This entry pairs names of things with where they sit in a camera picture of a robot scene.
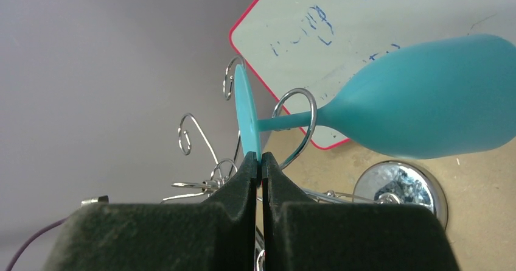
chrome wire hook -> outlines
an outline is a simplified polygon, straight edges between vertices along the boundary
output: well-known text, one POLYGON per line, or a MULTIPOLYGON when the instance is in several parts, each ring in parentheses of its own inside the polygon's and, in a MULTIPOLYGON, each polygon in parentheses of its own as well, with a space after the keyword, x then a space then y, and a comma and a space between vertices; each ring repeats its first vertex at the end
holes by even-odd
MULTIPOLYGON (((178 127, 178 142, 179 142, 179 148, 181 149, 182 153, 184 155, 189 155, 192 151, 192 143, 190 142, 190 136, 188 135, 188 130, 183 129, 183 124, 184 124, 184 121, 186 120, 186 118, 190 118, 192 120, 192 122, 195 124, 195 126, 197 127, 197 130, 199 131, 199 133, 201 133, 201 136, 204 139, 204 143, 206 143, 206 146, 210 150, 213 160, 215 161, 215 163, 218 163, 217 156, 213 150, 213 147, 211 146, 211 143, 208 141, 208 138, 204 134, 203 129, 201 128, 201 126, 199 125, 199 123, 197 122, 197 120, 191 113, 186 113, 183 115, 183 117, 181 118, 181 122, 179 123, 179 127, 178 127), (186 149, 183 146, 183 137, 187 143, 186 149)), ((222 177, 222 173, 220 172, 220 169, 218 170, 218 174, 219 174, 219 176, 222 177)))
POLYGON ((224 180, 224 182, 228 181, 230 178, 231 178, 231 172, 233 171, 233 169, 235 169, 235 174, 239 171, 239 168, 237 167, 234 159, 230 159, 230 158, 224 158, 223 160, 221 160, 220 162, 217 163, 217 165, 215 165, 215 167, 213 168, 213 171, 212 171, 212 176, 213 176, 213 173, 218 170, 218 172, 220 172, 220 166, 223 164, 223 163, 231 163, 231 169, 229 170, 229 173, 227 176, 225 177, 222 177, 220 176, 220 178, 222 178, 224 180))
POLYGON ((198 196, 202 196, 202 195, 204 195, 204 192, 171 196, 171 197, 164 198, 163 200, 161 200, 161 202, 159 204, 163 204, 166 201, 170 201, 170 200, 183 199, 183 198, 192 198, 192 197, 198 197, 198 196))
POLYGON ((172 183, 171 185, 174 188, 190 188, 190 189, 209 189, 210 186, 208 186, 205 183, 172 183))
POLYGON ((265 250, 261 250, 260 253, 258 254, 258 256, 256 257, 255 270, 263 271, 264 265, 265 265, 265 250))
POLYGON ((234 75, 229 76, 229 70, 233 67, 233 64, 236 60, 240 60, 240 63, 243 65, 243 68, 246 69, 245 60, 241 55, 235 56, 229 64, 226 66, 226 74, 224 76, 224 82, 222 83, 222 92, 224 93, 224 98, 226 100, 231 99, 231 94, 233 93, 233 81, 235 79, 234 75))
POLYGON ((228 176, 231 176, 231 173, 233 172, 233 169, 235 169, 235 173, 238 171, 237 166, 235 163, 237 162, 237 158, 239 157, 239 151, 240 151, 240 145, 242 143, 242 137, 240 136, 240 130, 239 130, 239 138, 237 140, 237 147, 235 149, 235 154, 233 155, 233 164, 231 165, 231 168, 229 169, 228 176))
POLYGON ((311 140, 313 133, 315 132, 315 124, 317 122, 317 103, 315 101, 315 97, 311 92, 304 88, 294 88, 293 90, 288 91, 285 93, 278 101, 276 106, 274 107, 272 118, 275 118, 279 115, 279 112, 281 110, 281 107, 287 101, 287 99, 291 98, 295 94, 302 94, 304 95, 310 104, 310 125, 308 126, 308 129, 306 131, 306 135, 301 141, 301 144, 298 146, 294 152, 287 157, 287 159, 279 165, 281 169, 285 169, 289 164, 292 163, 308 146, 309 141, 311 140))
POLYGON ((352 199, 362 200, 362 201, 369 202, 369 203, 377 203, 377 201, 375 201, 375 200, 367 199, 367 198, 360 197, 360 196, 357 196, 357 195, 354 195, 354 194, 348 194, 348 193, 343 193, 343 192, 335 192, 334 190, 328 190, 328 191, 324 192, 323 194, 326 195, 326 196, 330 196, 330 197, 336 197, 336 198, 345 197, 345 198, 352 198, 352 199))

tan table surface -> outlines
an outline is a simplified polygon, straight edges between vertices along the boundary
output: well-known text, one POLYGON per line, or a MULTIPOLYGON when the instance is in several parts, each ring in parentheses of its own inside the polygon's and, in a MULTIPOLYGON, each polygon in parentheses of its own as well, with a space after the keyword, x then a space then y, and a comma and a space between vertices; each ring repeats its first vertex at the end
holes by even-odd
MULTIPOLYGON (((281 163, 302 138, 298 129, 273 132, 264 152, 281 163)), ((304 188, 352 193, 368 167, 392 159, 352 141, 331 150, 309 145, 284 173, 304 188)), ((444 189, 446 232, 461 270, 516 270, 516 139, 489 152, 410 162, 430 171, 444 189)))

red whiteboard frame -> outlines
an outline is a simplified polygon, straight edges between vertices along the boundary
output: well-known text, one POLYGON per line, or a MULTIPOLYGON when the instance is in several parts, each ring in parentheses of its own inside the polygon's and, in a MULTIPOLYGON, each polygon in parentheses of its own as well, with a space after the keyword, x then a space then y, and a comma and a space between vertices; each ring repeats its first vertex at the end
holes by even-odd
MULTIPOLYGON (((231 47, 233 48, 233 50, 235 50, 235 52, 237 54, 241 54, 240 51, 237 49, 237 47, 235 46, 235 44, 233 43, 233 40, 232 40, 232 35, 233 35, 233 32, 235 31, 235 29, 239 26, 239 24, 243 21, 243 19, 247 16, 247 14, 249 14, 249 12, 253 9, 253 7, 258 3, 258 1, 260 0, 253 0, 253 2, 251 3, 251 5, 249 5, 249 7, 247 7, 247 9, 245 10, 245 12, 243 13, 243 15, 239 18, 239 20, 237 20, 237 22, 233 25, 233 27, 229 30, 229 44, 231 45, 231 47)), ((260 75, 258 75, 258 73, 256 73, 256 70, 254 70, 253 66, 247 62, 246 60, 246 67, 248 67, 249 69, 252 70, 252 72, 258 77, 258 80, 260 80, 260 82, 265 86, 265 88, 267 89, 267 91, 274 97, 274 99, 277 101, 279 101, 279 97, 277 95, 275 95, 271 88, 265 83, 265 81, 263 81, 263 79, 260 77, 260 75)), ((290 114, 290 112, 287 110, 287 108, 285 108, 285 106, 283 106, 283 110, 285 110, 285 112, 287 114, 290 114)), ((306 131, 303 129, 303 128, 300 128, 301 131, 303 132, 303 134, 306 135, 306 131)), ((321 150, 329 150, 329 149, 332 149, 334 147, 337 147, 341 144, 344 144, 346 142, 350 141, 350 139, 344 139, 340 142, 337 142, 335 144, 332 144, 328 147, 321 147, 317 144, 315 144, 313 142, 313 140, 310 140, 310 142, 312 143, 312 145, 314 145, 316 148, 318 149, 321 149, 321 150)))

gray wall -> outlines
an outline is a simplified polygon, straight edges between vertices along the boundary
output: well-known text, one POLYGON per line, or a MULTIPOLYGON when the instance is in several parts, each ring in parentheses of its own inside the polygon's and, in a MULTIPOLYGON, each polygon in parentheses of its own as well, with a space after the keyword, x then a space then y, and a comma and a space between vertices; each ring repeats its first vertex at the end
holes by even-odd
MULTIPOLYGON (((252 0, 0 0, 0 269, 39 228, 85 197, 158 202, 184 193, 236 141, 234 102, 221 96, 234 55, 228 32, 252 0)), ((252 79, 259 114, 274 100, 252 79)), ((57 231, 35 241, 15 270, 39 270, 57 231)))

purple cable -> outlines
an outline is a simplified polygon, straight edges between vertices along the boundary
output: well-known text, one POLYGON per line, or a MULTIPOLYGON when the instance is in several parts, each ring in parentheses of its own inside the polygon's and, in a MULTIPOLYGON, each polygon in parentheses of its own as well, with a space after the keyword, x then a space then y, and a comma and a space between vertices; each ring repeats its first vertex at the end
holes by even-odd
POLYGON ((18 251, 15 253, 15 255, 13 256, 13 258, 11 259, 11 261, 9 262, 9 265, 7 265, 7 268, 5 268, 5 271, 12 271, 13 270, 13 267, 15 266, 17 260, 19 259, 19 257, 21 256, 21 254, 23 253, 23 251, 25 251, 25 249, 30 245, 31 242, 33 242, 35 239, 37 239, 39 236, 41 236, 42 234, 46 233, 47 231, 53 229, 53 228, 56 228, 58 226, 60 226, 61 224, 63 224, 63 222, 65 222, 66 218, 63 218, 61 220, 58 220, 42 229, 40 229, 37 233, 33 234, 25 243, 23 243, 23 245, 18 249, 18 251))

